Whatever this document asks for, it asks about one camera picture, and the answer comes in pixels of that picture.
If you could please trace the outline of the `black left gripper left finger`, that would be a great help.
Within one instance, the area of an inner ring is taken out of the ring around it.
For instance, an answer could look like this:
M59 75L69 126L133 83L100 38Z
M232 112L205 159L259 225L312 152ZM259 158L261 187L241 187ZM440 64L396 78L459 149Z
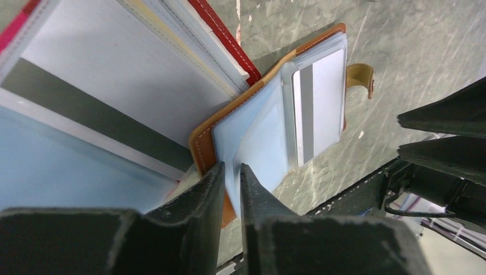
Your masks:
M2 274L215 274L225 165L169 203L1 212Z

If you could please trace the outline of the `silver grey credit card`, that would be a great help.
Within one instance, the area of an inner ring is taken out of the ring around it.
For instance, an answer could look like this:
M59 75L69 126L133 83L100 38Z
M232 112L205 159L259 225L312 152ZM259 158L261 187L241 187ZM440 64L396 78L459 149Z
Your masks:
M346 49L335 48L300 64L292 75L299 167L340 139L345 64Z

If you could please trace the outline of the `brown leather card holder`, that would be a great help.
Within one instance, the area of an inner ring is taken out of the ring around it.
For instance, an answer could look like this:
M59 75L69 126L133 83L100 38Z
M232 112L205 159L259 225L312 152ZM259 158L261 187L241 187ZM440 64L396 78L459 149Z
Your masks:
M263 78L191 133L190 151L201 174L217 163L225 164L222 227L241 216L242 164L251 166L268 191L299 168L292 75L300 64L331 49L346 49L341 134L346 129L346 90L362 86L367 97L373 97L373 68L363 63L348 64L347 47L346 25L337 23L282 57Z

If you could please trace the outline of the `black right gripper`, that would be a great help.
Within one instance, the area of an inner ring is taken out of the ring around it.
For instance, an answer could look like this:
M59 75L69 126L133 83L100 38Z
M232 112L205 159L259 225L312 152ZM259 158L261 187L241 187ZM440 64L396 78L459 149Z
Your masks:
M449 218L469 230L484 230L485 78L397 119L403 128L460 136L399 146L406 161L394 159L382 166L384 210L403 217ZM392 209L402 193L418 195L445 212Z

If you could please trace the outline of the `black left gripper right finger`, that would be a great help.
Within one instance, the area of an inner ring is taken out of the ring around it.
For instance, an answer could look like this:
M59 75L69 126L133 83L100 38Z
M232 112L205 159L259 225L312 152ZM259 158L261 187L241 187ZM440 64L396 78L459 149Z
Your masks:
M431 274L415 235L382 217L301 216L241 165L245 274Z

